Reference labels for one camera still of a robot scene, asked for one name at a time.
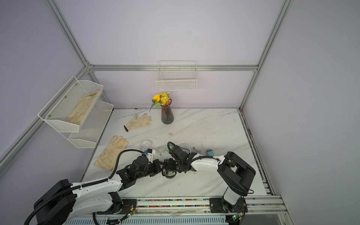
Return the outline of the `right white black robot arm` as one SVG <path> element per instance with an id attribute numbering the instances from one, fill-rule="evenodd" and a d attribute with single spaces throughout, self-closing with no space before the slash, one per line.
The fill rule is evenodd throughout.
<path id="1" fill-rule="evenodd" d="M 227 152 L 224 156 L 199 155 L 196 152 L 187 152 L 173 142 L 167 143 L 171 159 L 166 161 L 163 175 L 167 178 L 177 173 L 188 171 L 217 172 L 227 185 L 221 198 L 210 198 L 212 213 L 247 213 L 245 198 L 254 193 L 250 189 L 255 169 L 234 152 Z"/>

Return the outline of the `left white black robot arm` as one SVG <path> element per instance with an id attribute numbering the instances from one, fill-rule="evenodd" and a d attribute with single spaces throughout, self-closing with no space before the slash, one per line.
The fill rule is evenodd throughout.
<path id="1" fill-rule="evenodd" d="M 94 181 L 70 183 L 57 182 L 35 204 L 33 212 L 25 220 L 28 225 L 36 218 L 39 225 L 62 225 L 66 221 L 92 214 L 130 214 L 135 200 L 123 200 L 119 191 L 125 190 L 140 178 L 167 175 L 167 164 L 158 159 L 149 161 L 152 150 L 140 152 L 132 164 L 121 170 L 114 169 L 110 176 Z"/>

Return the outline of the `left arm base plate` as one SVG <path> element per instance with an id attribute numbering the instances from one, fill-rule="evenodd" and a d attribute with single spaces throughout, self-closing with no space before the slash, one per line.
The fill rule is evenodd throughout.
<path id="1" fill-rule="evenodd" d="M 98 215 L 125 215 L 129 214 L 131 212 L 131 209 L 133 208 L 135 210 L 135 207 L 137 206 L 137 200 L 136 199 L 121 199 L 120 201 L 113 200 L 111 207 L 106 211 L 98 211 Z"/>

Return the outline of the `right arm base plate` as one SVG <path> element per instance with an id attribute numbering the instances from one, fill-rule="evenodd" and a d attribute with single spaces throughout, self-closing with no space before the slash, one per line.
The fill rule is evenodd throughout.
<path id="1" fill-rule="evenodd" d="M 248 208 L 245 198 L 242 196 L 237 199 L 236 203 L 227 202 L 222 198 L 210 198 L 210 210 L 211 213 L 247 213 Z"/>

